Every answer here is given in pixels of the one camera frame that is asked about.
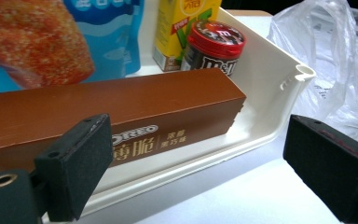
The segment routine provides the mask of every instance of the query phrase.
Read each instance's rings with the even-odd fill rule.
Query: box top
[[[0,147],[58,137],[107,111],[119,124],[245,97],[218,68],[1,92]]]

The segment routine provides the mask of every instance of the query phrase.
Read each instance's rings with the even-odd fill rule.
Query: oreo box
[[[0,93],[0,171],[34,158],[82,119],[108,113],[114,161],[224,134],[246,95],[219,68]]]
[[[222,0],[159,0],[153,58],[162,71],[180,70],[191,24],[215,20]]]

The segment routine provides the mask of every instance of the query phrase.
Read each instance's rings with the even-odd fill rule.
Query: yellow box
[[[222,0],[160,0],[153,58],[162,71],[179,70],[191,24],[215,20]]]

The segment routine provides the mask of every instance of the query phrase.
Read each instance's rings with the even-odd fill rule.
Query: bin hole
[[[15,174],[0,175],[0,188],[9,185],[17,179]]]
[[[307,75],[315,74],[315,72],[312,69],[310,69],[308,66],[303,65],[303,64],[298,64],[296,66],[296,69],[303,74],[307,74]]]
[[[48,154],[48,156],[49,156],[50,158],[58,157],[58,155],[60,155],[60,152],[50,152],[50,153]]]

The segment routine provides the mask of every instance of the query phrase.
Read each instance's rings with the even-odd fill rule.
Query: red lid
[[[220,21],[194,21],[187,41],[196,49],[216,58],[237,58],[245,45],[245,36]]]

